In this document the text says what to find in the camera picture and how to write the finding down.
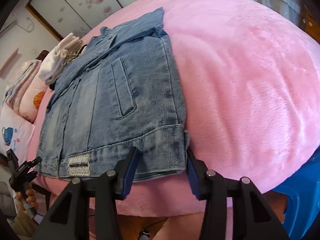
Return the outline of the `person's left hand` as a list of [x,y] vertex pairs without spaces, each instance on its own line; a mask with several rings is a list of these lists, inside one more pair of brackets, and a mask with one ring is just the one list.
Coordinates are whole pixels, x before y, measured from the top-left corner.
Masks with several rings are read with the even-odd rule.
[[35,210],[38,209],[39,204],[36,199],[36,191],[33,189],[32,185],[28,185],[28,189],[25,192],[26,196],[23,196],[21,192],[16,192],[15,200],[16,204],[18,206],[19,210],[22,210],[26,215],[28,215],[28,211],[25,210],[22,199],[25,199],[25,201],[30,204]]

